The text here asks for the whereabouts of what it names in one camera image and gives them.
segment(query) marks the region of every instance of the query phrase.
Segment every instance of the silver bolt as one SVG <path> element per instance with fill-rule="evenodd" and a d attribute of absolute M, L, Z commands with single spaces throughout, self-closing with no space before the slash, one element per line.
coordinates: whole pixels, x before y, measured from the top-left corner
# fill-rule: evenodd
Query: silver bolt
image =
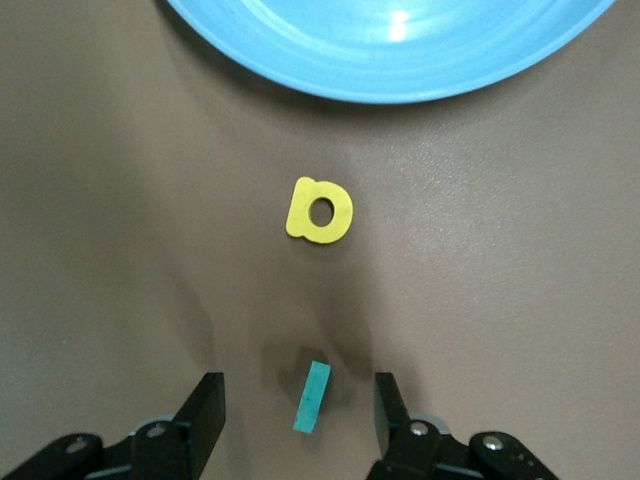
<path fill-rule="evenodd" d="M 162 423 L 157 423 L 154 427 L 150 428 L 149 431 L 147 431 L 147 437 L 159 437 L 165 432 L 166 429 L 167 427 L 165 427 Z"/>
<path fill-rule="evenodd" d="M 411 422 L 411 433 L 418 437 L 422 437 L 429 433 L 429 429 L 423 422 Z"/>
<path fill-rule="evenodd" d="M 83 450 L 89 443 L 82 437 L 76 438 L 73 443 L 67 445 L 67 448 L 64 449 L 65 452 L 72 454 Z"/>
<path fill-rule="evenodd" d="M 496 451 L 496 450 L 502 450 L 504 448 L 504 445 L 502 444 L 502 441 L 498 437 L 496 437 L 494 435 L 487 435 L 486 437 L 484 437 L 482 439 L 482 443 L 489 450 Z"/>

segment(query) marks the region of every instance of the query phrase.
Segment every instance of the plate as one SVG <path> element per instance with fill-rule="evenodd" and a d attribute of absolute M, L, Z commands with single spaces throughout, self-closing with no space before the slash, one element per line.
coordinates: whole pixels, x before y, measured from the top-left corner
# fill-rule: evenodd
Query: plate
<path fill-rule="evenodd" d="M 168 0 L 282 85 L 361 103 L 469 92 L 552 54 L 615 0 Z"/>

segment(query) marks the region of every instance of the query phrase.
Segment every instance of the small blue stick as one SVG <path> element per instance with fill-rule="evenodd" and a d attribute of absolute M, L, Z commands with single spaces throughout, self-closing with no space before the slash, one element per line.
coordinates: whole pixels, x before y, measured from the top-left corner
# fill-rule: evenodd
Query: small blue stick
<path fill-rule="evenodd" d="M 296 421 L 293 424 L 294 430 L 309 434 L 313 433 L 330 375 L 331 367 L 329 365 L 316 361 L 311 362 L 311 370 L 302 392 Z"/>

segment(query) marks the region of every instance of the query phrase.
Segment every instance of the yellow letter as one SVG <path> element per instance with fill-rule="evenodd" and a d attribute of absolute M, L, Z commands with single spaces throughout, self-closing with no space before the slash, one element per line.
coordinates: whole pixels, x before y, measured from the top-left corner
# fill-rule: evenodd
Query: yellow letter
<path fill-rule="evenodd" d="M 319 227 L 311 219 L 311 207 L 318 200 L 333 205 L 333 218 L 328 225 Z M 353 220 L 353 203 L 347 191 L 331 182 L 316 182 L 302 177 L 296 182 L 287 217 L 287 233 L 292 237 L 304 237 L 310 242 L 333 243 L 349 230 Z"/>

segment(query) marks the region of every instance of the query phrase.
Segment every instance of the teal rectangular piece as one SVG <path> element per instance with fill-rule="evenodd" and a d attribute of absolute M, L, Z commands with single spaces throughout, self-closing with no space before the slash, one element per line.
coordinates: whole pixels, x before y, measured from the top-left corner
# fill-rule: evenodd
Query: teal rectangular piece
<path fill-rule="evenodd" d="M 326 363 L 311 362 L 311 370 L 302 392 L 298 414 L 293 429 L 303 433 L 313 433 L 320 413 L 322 398 L 329 383 L 331 367 Z"/>

